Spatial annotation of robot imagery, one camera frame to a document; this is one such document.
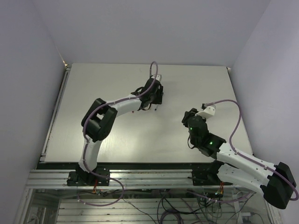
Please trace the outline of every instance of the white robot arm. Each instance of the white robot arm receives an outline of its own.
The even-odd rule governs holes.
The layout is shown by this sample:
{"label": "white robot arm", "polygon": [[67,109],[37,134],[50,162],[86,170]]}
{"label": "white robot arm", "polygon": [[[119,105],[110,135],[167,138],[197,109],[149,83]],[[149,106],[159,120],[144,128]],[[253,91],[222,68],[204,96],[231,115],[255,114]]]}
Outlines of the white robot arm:
{"label": "white robot arm", "polygon": [[240,152],[231,142],[227,143],[210,133],[206,119],[215,114],[215,108],[203,105],[202,109],[198,112],[192,108],[185,112],[182,123],[189,130],[190,143],[194,145],[192,148],[196,147],[205,156],[215,159],[208,170],[208,179],[249,188],[279,209],[285,209],[290,200],[297,199],[296,182],[286,164],[280,162],[275,165]]}
{"label": "white robot arm", "polygon": [[152,104],[162,104],[162,76],[156,74],[150,77],[144,87],[138,88],[126,98],[106,102],[96,99],[81,125],[85,138],[81,159],[76,167],[80,182],[90,185],[95,180],[97,158],[102,141],[110,134],[115,119],[128,112],[147,110]]}

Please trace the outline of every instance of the white platform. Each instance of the white platform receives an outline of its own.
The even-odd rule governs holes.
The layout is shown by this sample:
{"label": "white platform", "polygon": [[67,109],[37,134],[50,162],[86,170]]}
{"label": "white platform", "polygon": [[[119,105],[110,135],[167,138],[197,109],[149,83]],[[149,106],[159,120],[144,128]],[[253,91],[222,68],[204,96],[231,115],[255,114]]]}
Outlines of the white platform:
{"label": "white platform", "polygon": [[[48,146],[46,162],[78,162],[83,148],[81,120],[97,98],[114,100],[144,86],[149,65],[72,65]],[[128,113],[117,118],[102,143],[98,162],[211,162],[187,146],[188,130],[181,120],[185,111],[200,110],[202,103],[235,99],[226,67],[159,65],[164,86],[163,104],[157,111]],[[216,107],[207,121],[209,131],[228,140],[238,119],[233,103]],[[233,138],[235,146],[251,154],[241,123]]]}

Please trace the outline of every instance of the wire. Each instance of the wire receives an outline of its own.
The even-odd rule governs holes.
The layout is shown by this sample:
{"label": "wire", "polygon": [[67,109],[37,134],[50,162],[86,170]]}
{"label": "wire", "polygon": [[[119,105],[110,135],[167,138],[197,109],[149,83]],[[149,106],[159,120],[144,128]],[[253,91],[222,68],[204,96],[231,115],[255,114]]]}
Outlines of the wire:
{"label": "wire", "polygon": [[218,103],[222,103],[222,102],[232,102],[232,103],[235,103],[235,104],[238,106],[238,108],[239,108],[239,118],[238,118],[237,124],[236,124],[236,126],[235,126],[233,132],[231,133],[231,135],[230,135],[230,137],[229,137],[229,144],[230,144],[232,150],[233,150],[237,155],[241,156],[242,158],[244,158],[244,159],[246,159],[246,160],[249,160],[249,161],[255,163],[256,165],[259,165],[259,166],[263,167],[264,169],[267,169],[267,170],[273,172],[274,174],[276,174],[277,176],[279,176],[279,177],[280,177],[282,180],[284,180],[284,181],[291,187],[291,189],[295,192],[295,195],[296,195],[295,198],[290,198],[290,200],[291,200],[291,201],[297,201],[297,200],[299,199],[299,193],[298,193],[298,191],[296,190],[296,188],[294,187],[294,185],[292,185],[292,183],[289,182],[289,180],[287,180],[284,176],[282,176],[282,175],[281,175],[279,172],[277,172],[276,170],[273,170],[272,168],[267,167],[266,165],[264,165],[264,164],[262,164],[262,163],[260,163],[260,162],[257,162],[257,161],[255,161],[255,160],[253,160],[253,159],[251,159],[251,158],[249,158],[249,157],[243,155],[242,153],[238,152],[238,151],[235,149],[235,147],[234,147],[234,145],[233,145],[233,142],[232,142],[232,138],[233,138],[233,136],[234,136],[236,130],[237,130],[238,127],[239,127],[239,124],[240,124],[240,122],[241,122],[241,117],[242,117],[242,116],[241,116],[241,108],[240,108],[239,104],[238,104],[236,101],[232,100],[232,99],[223,99],[223,100],[219,100],[219,101],[212,102],[212,103],[209,103],[209,104],[205,104],[205,106],[207,107],[207,106],[211,106],[211,105],[218,104]]}
{"label": "wire", "polygon": [[97,185],[98,185],[98,179],[95,179],[94,187],[93,187],[93,193],[97,193]]}
{"label": "wire", "polygon": [[115,190],[111,193],[107,193],[107,192],[100,192],[100,195],[103,196],[103,197],[107,197],[108,195],[113,195],[113,194],[117,194],[117,193],[120,193],[122,192],[122,190]]}
{"label": "wire", "polygon": [[215,203],[233,203],[233,202],[238,202],[238,201],[240,201],[240,200],[247,199],[247,196],[250,195],[250,192],[249,192],[248,194],[246,194],[246,195],[243,196],[243,197],[239,197],[239,198],[237,198],[237,199],[233,199],[233,200],[229,200],[229,201],[222,201],[222,200],[214,200],[214,199],[212,199],[212,198],[209,198],[209,197],[204,196],[204,195],[200,195],[200,194],[198,194],[198,193],[196,193],[196,192],[193,192],[193,191],[191,191],[191,190],[187,190],[187,191],[190,192],[190,193],[192,193],[192,194],[194,194],[194,195],[196,195],[196,196],[198,196],[198,197],[202,197],[202,198],[208,199],[209,201],[212,201],[212,202],[215,202]]}
{"label": "wire", "polygon": [[[161,204],[162,204],[163,209],[164,209],[165,211],[168,211],[169,213],[173,213],[173,214],[180,213],[180,214],[183,214],[183,215],[190,215],[190,214],[194,214],[194,212],[197,212],[197,211],[199,210],[199,209],[191,210],[191,212],[179,211],[179,210],[177,210],[175,207],[173,207],[172,204],[171,204],[165,197],[166,197],[166,195],[163,197],[163,199],[162,199],[162,201],[161,201]],[[164,204],[163,204],[163,201],[164,201],[164,200],[170,205],[170,207],[173,209],[173,211],[169,211],[168,209],[166,209],[166,208],[164,207]]]}
{"label": "wire", "polygon": [[35,216],[35,217],[36,217],[37,223],[39,224],[39,218],[38,218],[38,216],[35,215],[35,214],[32,214],[32,216]]}
{"label": "wire", "polygon": [[148,87],[148,89],[147,89],[146,91],[144,91],[144,92],[141,93],[140,95],[137,95],[137,96],[132,97],[132,98],[122,98],[122,99],[116,100],[115,102],[105,103],[105,104],[103,104],[103,105],[98,106],[98,107],[97,107],[94,111],[92,111],[91,114],[87,117],[87,119],[86,119],[86,121],[85,121],[85,123],[84,123],[84,125],[83,125],[83,137],[86,139],[86,144],[85,144],[84,149],[83,149],[82,160],[83,160],[83,165],[84,165],[85,169],[86,169],[89,173],[93,174],[94,176],[97,176],[97,177],[99,177],[99,178],[106,178],[106,179],[109,179],[109,180],[112,180],[112,181],[115,181],[115,182],[119,183],[120,186],[121,186],[121,189],[122,189],[122,194],[121,194],[120,197],[119,197],[118,199],[116,199],[114,202],[111,202],[111,203],[108,203],[108,204],[104,204],[104,205],[99,205],[99,204],[86,203],[86,202],[82,201],[82,200],[80,199],[80,195],[79,195],[79,193],[78,193],[78,194],[77,194],[78,202],[81,202],[81,203],[83,203],[83,204],[87,204],[87,205],[90,205],[90,206],[103,207],[103,206],[109,206],[109,205],[115,204],[115,203],[117,203],[119,200],[122,199],[122,197],[123,197],[123,195],[124,195],[124,192],[125,192],[125,188],[124,188],[123,184],[122,184],[119,180],[117,180],[117,179],[115,179],[115,178],[112,178],[112,177],[109,177],[109,176],[99,175],[99,174],[93,172],[92,170],[90,170],[90,168],[88,167],[88,165],[87,165],[87,163],[86,163],[86,161],[85,161],[86,151],[87,151],[87,147],[88,147],[88,144],[89,144],[89,139],[88,139],[88,137],[86,136],[86,128],[87,128],[88,121],[89,121],[89,120],[96,114],[96,112],[97,112],[99,109],[101,109],[102,107],[107,106],[107,105],[117,104],[117,103],[120,103],[120,102],[123,102],[123,101],[126,101],[126,100],[137,99],[137,98],[143,96],[144,94],[146,94],[148,91],[150,91],[150,89],[153,87],[153,85],[154,85],[154,83],[155,83],[155,81],[156,81],[157,75],[158,75],[158,64],[157,64],[157,62],[153,61],[153,62],[150,64],[150,67],[149,67],[149,76],[151,77],[151,69],[152,69],[153,64],[155,64],[155,66],[156,66],[156,73],[155,73],[155,75],[154,75],[154,79],[153,79],[152,83],[150,84],[150,86]]}
{"label": "wire", "polygon": [[196,222],[191,223],[191,224],[196,224],[196,223],[200,223],[200,222],[204,222],[204,223],[208,222],[208,224],[215,224],[215,222],[211,222],[211,221],[196,221]]}
{"label": "wire", "polygon": [[203,209],[202,209],[202,207],[201,207],[201,204],[200,204],[200,198],[197,198],[197,202],[198,202],[199,209],[200,209],[200,211],[202,212],[202,214],[204,215],[206,221],[207,221],[208,223],[210,223],[211,220],[209,220],[209,218],[207,217],[206,213],[203,211]]}
{"label": "wire", "polygon": [[137,207],[136,207],[135,205],[133,205],[131,202],[127,202],[125,199],[123,199],[123,200],[124,200],[124,202],[126,202],[126,203],[132,205],[132,206],[133,206],[134,208],[136,208],[138,211],[140,211],[140,212],[142,212],[143,214],[145,214],[145,215],[147,215],[148,217],[150,217],[151,220],[153,220],[153,222],[154,222],[155,224],[157,224],[156,221],[152,218],[152,216],[150,216],[148,213],[146,213],[146,212],[144,212],[144,211],[141,211],[139,208],[137,208]]}
{"label": "wire", "polygon": [[173,213],[173,211],[171,209],[164,211],[160,217],[160,224],[163,224],[163,221],[165,219],[166,216],[168,215],[173,215],[175,218],[177,218],[178,224],[184,224],[184,221],[182,219],[182,217],[180,216],[179,213]]}
{"label": "wire", "polygon": [[235,212],[235,213],[234,213],[234,214],[233,214],[233,215],[232,215],[232,216],[225,222],[225,224],[227,224],[228,221],[229,221],[232,217],[234,217],[234,215],[236,215],[236,214],[238,214],[238,217],[237,217],[237,222],[238,222],[238,218],[239,218],[240,212],[241,212],[242,209],[245,207],[245,205],[247,204],[247,202],[249,201],[249,199],[253,197],[253,195],[255,195],[255,193],[253,193],[253,194],[247,199],[247,201],[245,201],[244,205],[240,208],[240,210],[239,210],[238,212]]}
{"label": "wire", "polygon": [[26,224],[31,223],[32,221],[36,221],[35,218],[32,218],[30,221],[28,221]]}
{"label": "wire", "polygon": [[160,221],[159,221],[159,208],[160,208],[160,204],[161,204],[161,202],[163,201],[163,198],[165,198],[165,196],[166,196],[166,195],[163,195],[163,196],[161,197],[161,200],[159,201],[159,204],[158,204],[158,207],[157,207],[157,220],[158,220],[158,223],[159,223],[159,224],[161,224]]}
{"label": "wire", "polygon": [[213,216],[213,205],[214,205],[214,203],[212,203],[212,213],[211,213],[211,214],[209,213],[209,211],[207,210],[207,208],[205,209],[205,210],[209,213],[209,215],[212,216],[212,221],[214,221],[214,216]]}
{"label": "wire", "polygon": [[200,220],[200,218],[198,217],[198,215],[193,211],[193,209],[191,208],[191,206],[183,199],[183,198],[181,198],[181,200],[187,205],[187,207],[190,209],[190,211],[195,215],[195,217],[199,220],[199,221],[201,221]]}
{"label": "wire", "polygon": [[248,193],[248,191],[239,191],[239,192],[236,193],[235,195],[238,195],[239,193]]}
{"label": "wire", "polygon": [[253,215],[258,215],[261,218],[262,222],[263,222],[263,218],[262,218],[262,216],[260,214],[257,214],[257,213],[252,213],[252,214]]}
{"label": "wire", "polygon": [[149,104],[149,107],[147,109],[142,109],[143,111],[148,111],[151,108],[151,103]]}
{"label": "wire", "polygon": [[189,147],[190,149],[194,149],[194,148],[195,148],[195,146],[191,147],[191,146],[189,145],[189,140],[190,140],[190,136],[188,137],[188,140],[187,140],[188,147]]}
{"label": "wire", "polygon": [[219,219],[219,218],[221,218],[222,217],[222,207],[220,206],[220,204],[219,204],[219,209],[218,209],[218,212],[217,212],[217,217],[216,217],[216,223],[217,223],[217,220]]}

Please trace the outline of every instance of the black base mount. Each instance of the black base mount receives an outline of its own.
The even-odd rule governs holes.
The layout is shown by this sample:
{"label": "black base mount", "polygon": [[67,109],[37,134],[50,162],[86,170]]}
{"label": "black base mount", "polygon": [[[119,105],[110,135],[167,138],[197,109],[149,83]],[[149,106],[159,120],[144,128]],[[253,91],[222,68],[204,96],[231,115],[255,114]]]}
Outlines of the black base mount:
{"label": "black base mount", "polygon": [[[97,186],[109,186],[109,179],[105,177],[98,177],[91,173],[85,172],[79,165],[76,166],[76,171],[71,171],[67,182],[67,186],[94,186],[96,181]],[[110,176],[109,170],[103,167],[97,167],[93,172],[102,175]]]}

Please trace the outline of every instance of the gray wall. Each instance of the gray wall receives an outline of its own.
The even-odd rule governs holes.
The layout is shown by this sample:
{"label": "gray wall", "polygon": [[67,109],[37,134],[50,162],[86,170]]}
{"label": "gray wall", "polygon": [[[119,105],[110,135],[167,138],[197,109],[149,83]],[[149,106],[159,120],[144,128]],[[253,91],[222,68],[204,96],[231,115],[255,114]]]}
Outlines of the gray wall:
{"label": "gray wall", "polygon": [[[287,163],[299,183],[299,1],[272,0],[232,69],[256,156]],[[283,211],[298,223],[299,202]]]}
{"label": "gray wall", "polygon": [[34,0],[67,63],[232,66],[270,0]]}
{"label": "gray wall", "polygon": [[0,7],[0,223],[10,224],[37,164],[64,64],[30,0]]}

